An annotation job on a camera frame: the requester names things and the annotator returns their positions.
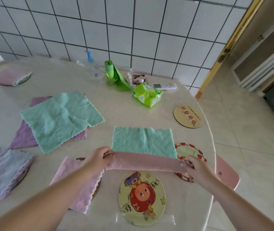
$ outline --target tiled floor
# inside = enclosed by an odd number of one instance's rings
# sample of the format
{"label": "tiled floor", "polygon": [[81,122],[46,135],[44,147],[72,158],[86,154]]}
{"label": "tiled floor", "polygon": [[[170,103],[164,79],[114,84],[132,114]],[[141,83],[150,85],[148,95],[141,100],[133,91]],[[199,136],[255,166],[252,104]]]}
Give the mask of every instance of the tiled floor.
{"label": "tiled floor", "polygon": [[[215,75],[199,103],[216,154],[241,180],[236,191],[274,220],[274,113],[262,97],[240,88],[227,66]],[[235,230],[215,202],[206,231]]]}

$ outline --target gold door frame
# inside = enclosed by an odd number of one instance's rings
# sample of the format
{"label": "gold door frame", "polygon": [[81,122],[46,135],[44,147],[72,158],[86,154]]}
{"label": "gold door frame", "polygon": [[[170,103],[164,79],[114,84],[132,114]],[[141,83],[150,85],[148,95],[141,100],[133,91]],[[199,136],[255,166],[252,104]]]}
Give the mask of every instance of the gold door frame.
{"label": "gold door frame", "polygon": [[198,93],[196,94],[195,98],[199,99],[205,88],[209,85],[210,81],[213,79],[214,75],[217,73],[220,66],[223,64],[224,60],[230,53],[231,49],[234,47],[235,43],[239,39],[239,37],[242,35],[242,33],[245,31],[248,23],[250,23],[251,19],[261,6],[262,2],[264,0],[253,0],[250,6],[248,7],[245,15],[243,16],[241,22],[238,24],[237,28],[233,32],[231,38],[229,39],[228,43],[224,47],[223,51],[220,53],[217,61],[215,62],[214,66],[206,76],[205,80],[203,81],[201,87],[199,88]]}

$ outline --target microfiber cloth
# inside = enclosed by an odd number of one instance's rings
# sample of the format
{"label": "microfiber cloth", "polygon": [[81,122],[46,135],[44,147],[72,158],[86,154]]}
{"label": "microfiber cloth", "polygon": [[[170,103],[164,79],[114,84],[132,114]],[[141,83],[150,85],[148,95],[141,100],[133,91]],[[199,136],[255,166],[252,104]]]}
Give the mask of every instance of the microfiber cloth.
{"label": "microfiber cloth", "polygon": [[19,177],[32,161],[30,153],[0,147],[0,200],[16,186]]}
{"label": "microfiber cloth", "polygon": [[43,153],[104,122],[104,118],[80,91],[61,93],[20,112],[32,129]]}
{"label": "microfiber cloth", "polygon": [[105,71],[107,85],[112,86],[116,84],[118,91],[130,91],[132,89],[111,60],[105,61]]}
{"label": "microfiber cloth", "polygon": [[[81,165],[81,161],[66,157],[50,184],[59,181],[66,175],[79,169]],[[96,190],[96,186],[98,185],[103,172],[104,170],[100,174],[90,179],[87,184],[85,184],[85,186],[79,192],[77,198],[74,199],[73,203],[70,206],[70,209],[86,214],[91,203],[92,195]]]}
{"label": "microfiber cloth", "polygon": [[0,85],[17,86],[26,81],[31,73],[21,66],[9,64],[0,72]]}
{"label": "microfiber cloth", "polygon": [[107,165],[109,169],[165,171],[186,174],[182,160],[172,159],[160,155],[149,155],[131,152],[115,152]]}
{"label": "microfiber cloth", "polygon": [[111,148],[177,159],[171,129],[114,127]]}
{"label": "microfiber cloth", "polygon": [[[39,103],[42,103],[48,99],[50,99],[52,96],[43,96],[43,97],[34,97],[32,98],[30,107],[35,106]],[[74,136],[68,141],[71,140],[84,140],[87,137],[86,129],[79,133],[78,135]],[[18,148],[25,148],[25,147],[36,147],[38,146],[33,134],[31,128],[28,126],[28,124],[22,120],[21,125],[19,129],[17,130],[15,137],[13,138],[12,142],[9,144],[9,149],[18,149]]]}

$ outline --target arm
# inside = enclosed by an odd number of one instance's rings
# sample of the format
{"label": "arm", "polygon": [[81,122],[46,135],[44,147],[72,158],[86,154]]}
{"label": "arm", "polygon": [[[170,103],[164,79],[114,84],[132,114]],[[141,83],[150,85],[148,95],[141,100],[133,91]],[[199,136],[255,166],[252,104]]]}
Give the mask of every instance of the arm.
{"label": "arm", "polygon": [[236,230],[274,230],[274,222],[223,184],[206,162],[190,156],[186,163],[187,174],[214,195]]}
{"label": "arm", "polygon": [[82,187],[112,159],[113,154],[103,159],[107,152],[112,150],[109,147],[96,149],[81,168],[2,215],[0,231],[56,230]]}

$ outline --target green towel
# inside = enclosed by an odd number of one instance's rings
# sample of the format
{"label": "green towel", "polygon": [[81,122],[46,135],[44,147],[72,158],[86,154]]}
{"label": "green towel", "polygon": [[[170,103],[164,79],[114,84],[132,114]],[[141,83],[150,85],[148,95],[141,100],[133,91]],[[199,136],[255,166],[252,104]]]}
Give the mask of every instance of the green towel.
{"label": "green towel", "polygon": [[177,159],[171,129],[114,127],[112,150]]}
{"label": "green towel", "polygon": [[111,60],[105,61],[105,70],[107,77],[106,83],[109,86],[116,84],[118,91],[130,91],[132,89]]}
{"label": "green towel", "polygon": [[62,143],[104,122],[104,118],[80,91],[61,93],[20,112],[32,129],[43,153],[50,153]]}

